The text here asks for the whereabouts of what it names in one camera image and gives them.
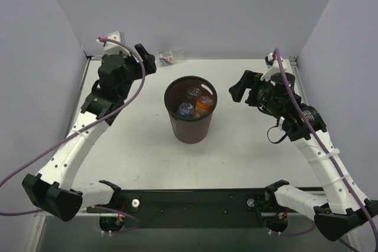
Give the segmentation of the clear plastic bottle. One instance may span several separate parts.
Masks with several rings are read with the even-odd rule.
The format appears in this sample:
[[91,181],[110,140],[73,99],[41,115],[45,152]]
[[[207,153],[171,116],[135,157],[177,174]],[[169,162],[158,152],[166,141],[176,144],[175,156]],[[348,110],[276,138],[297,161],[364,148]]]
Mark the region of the clear plastic bottle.
[[185,92],[185,96],[184,98],[188,101],[188,102],[193,102],[195,103],[199,97],[202,96],[202,91],[200,88],[198,87],[189,87],[186,92]]

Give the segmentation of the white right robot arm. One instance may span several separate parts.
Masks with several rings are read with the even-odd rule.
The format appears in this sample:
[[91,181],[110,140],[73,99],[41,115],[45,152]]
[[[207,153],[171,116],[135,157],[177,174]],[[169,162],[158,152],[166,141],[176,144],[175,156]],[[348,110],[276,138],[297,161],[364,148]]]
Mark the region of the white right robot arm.
[[317,109],[295,94],[295,76],[286,73],[286,77],[288,84],[280,73],[263,81],[261,73],[246,70],[229,93],[234,102],[240,102],[248,90],[246,104],[277,119],[305,156],[325,193],[324,197],[316,197],[279,181],[267,187],[271,200],[313,220],[326,239],[336,241],[377,216],[377,201],[368,198],[353,181]]

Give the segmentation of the blue label plastic bottle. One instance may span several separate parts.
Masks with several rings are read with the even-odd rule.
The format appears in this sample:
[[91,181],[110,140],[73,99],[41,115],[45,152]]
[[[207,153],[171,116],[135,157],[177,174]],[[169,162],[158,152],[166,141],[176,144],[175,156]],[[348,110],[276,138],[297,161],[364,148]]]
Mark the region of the blue label plastic bottle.
[[195,108],[189,102],[181,103],[177,109],[177,115],[183,118],[192,118],[194,115]]

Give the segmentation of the orange label plastic bottle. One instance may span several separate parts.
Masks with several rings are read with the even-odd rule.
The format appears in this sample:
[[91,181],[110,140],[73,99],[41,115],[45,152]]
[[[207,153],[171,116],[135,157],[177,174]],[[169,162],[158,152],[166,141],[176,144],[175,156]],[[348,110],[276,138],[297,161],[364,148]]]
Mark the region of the orange label plastic bottle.
[[214,105],[214,100],[206,95],[200,96],[195,104],[193,119],[202,118],[210,113]]

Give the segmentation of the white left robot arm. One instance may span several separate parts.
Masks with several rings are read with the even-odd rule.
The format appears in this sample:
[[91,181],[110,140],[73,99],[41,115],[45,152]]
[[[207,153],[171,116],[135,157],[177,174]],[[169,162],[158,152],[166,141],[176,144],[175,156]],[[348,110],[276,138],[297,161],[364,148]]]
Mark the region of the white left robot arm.
[[98,138],[140,93],[141,89],[137,89],[132,97],[128,96],[133,82],[144,83],[148,75],[157,71],[155,57],[142,44],[135,45],[134,51],[125,45],[122,49],[117,54],[102,56],[97,70],[99,78],[85,98],[69,135],[45,166],[22,180],[32,204],[62,221],[70,221],[85,207],[101,205],[110,212],[120,207],[120,195],[106,181],[99,181],[99,188],[91,185],[75,190],[72,185]]

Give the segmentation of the brown plastic waste bin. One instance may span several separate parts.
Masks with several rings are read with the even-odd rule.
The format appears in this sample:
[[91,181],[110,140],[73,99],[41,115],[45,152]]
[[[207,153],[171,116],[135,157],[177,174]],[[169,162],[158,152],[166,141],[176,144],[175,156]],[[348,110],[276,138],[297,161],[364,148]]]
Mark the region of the brown plastic waste bin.
[[[200,89],[214,101],[211,110],[199,118],[180,117],[177,110],[184,102],[189,87]],[[175,137],[183,143],[193,144],[202,141],[210,126],[213,112],[217,106],[218,95],[214,86],[198,76],[184,76],[173,81],[164,93],[164,105],[168,112]]]

